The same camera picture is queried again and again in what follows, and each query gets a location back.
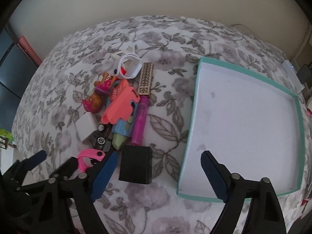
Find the pink toy figure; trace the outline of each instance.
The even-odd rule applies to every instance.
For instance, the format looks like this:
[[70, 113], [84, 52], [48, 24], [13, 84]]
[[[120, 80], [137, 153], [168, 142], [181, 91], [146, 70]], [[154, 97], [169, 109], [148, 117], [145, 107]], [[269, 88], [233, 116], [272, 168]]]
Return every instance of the pink toy figure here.
[[80, 151], [79, 155], [77, 156], [77, 161], [78, 161], [78, 169], [85, 173], [90, 166], [87, 166], [85, 161], [83, 160], [84, 158], [92, 158], [96, 159], [99, 161], [102, 161], [102, 159], [105, 157], [105, 153], [101, 150], [97, 149], [84, 149]]
[[94, 86], [96, 87], [94, 91], [100, 96], [108, 96], [110, 94], [110, 88], [116, 79], [117, 77], [113, 75], [109, 76], [107, 72], [104, 72], [102, 80], [94, 82]]
[[102, 97], [94, 92], [89, 98], [82, 100], [82, 104], [87, 112], [98, 113], [103, 106]]

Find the bed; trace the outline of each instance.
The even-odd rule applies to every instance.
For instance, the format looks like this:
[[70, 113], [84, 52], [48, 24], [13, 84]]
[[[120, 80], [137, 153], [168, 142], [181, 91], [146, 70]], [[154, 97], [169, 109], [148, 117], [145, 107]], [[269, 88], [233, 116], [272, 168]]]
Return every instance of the bed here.
[[[281, 66], [285, 54], [257, 37], [213, 21], [163, 15], [114, 20], [75, 32], [44, 59], [21, 99], [12, 128], [18, 149], [24, 157], [41, 149], [48, 152], [47, 161], [33, 171], [38, 181], [87, 148], [74, 127], [85, 113], [82, 99], [92, 93], [93, 82], [104, 71], [112, 71], [111, 54], [128, 46], [133, 46], [143, 61], [154, 63], [144, 138], [144, 144], [153, 150], [153, 180], [150, 185], [118, 181], [117, 168], [95, 207], [110, 233], [209, 233], [224, 205], [176, 195], [197, 62], [202, 56], [224, 60], [293, 90]], [[138, 79], [131, 84], [136, 87]], [[287, 230], [301, 216], [311, 171], [309, 120], [303, 96], [298, 99], [305, 127], [305, 170], [301, 189], [279, 198]], [[246, 202], [235, 233], [242, 231], [248, 208]], [[83, 233], [74, 204], [71, 212]]]

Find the purple glue stick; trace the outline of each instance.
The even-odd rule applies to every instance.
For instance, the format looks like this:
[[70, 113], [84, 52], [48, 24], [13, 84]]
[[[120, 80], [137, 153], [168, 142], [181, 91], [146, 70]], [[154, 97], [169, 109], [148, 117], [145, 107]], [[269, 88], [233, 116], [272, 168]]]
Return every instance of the purple glue stick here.
[[131, 144], [135, 146], [142, 146], [142, 139], [146, 123], [147, 109], [149, 108], [149, 97], [141, 96], [138, 106], [138, 112], [135, 119], [135, 126], [132, 132]]

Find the pink plastic clip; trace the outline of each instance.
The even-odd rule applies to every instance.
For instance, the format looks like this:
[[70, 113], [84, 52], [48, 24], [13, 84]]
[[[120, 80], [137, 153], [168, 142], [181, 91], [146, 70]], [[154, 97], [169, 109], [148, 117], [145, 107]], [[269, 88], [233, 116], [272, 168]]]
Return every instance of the pink plastic clip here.
[[105, 153], [101, 150], [97, 149], [84, 149], [80, 151], [79, 155], [77, 156], [77, 161], [78, 161], [78, 169], [85, 173], [90, 166], [87, 166], [85, 161], [83, 160], [84, 158], [92, 158], [96, 159], [99, 161], [102, 161], [102, 159], [105, 157]]

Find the pile of toys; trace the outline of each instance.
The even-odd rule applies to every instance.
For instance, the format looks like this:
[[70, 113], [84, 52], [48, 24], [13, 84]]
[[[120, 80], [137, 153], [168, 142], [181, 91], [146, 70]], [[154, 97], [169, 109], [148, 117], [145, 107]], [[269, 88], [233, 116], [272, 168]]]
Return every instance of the pile of toys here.
[[[113, 74], [103, 73], [101, 81], [94, 83], [92, 95], [83, 100], [85, 113], [75, 127], [79, 138], [92, 148], [81, 151], [77, 157], [78, 168], [86, 172], [89, 166], [85, 159], [94, 165], [111, 151], [122, 154], [119, 180], [149, 184], [151, 182], [152, 151], [142, 146], [149, 95], [152, 81], [152, 63], [142, 63], [131, 48], [127, 52], [112, 55], [115, 70]], [[141, 70], [138, 89], [129, 85]], [[101, 123], [93, 115], [101, 111], [103, 99], [106, 109]]]

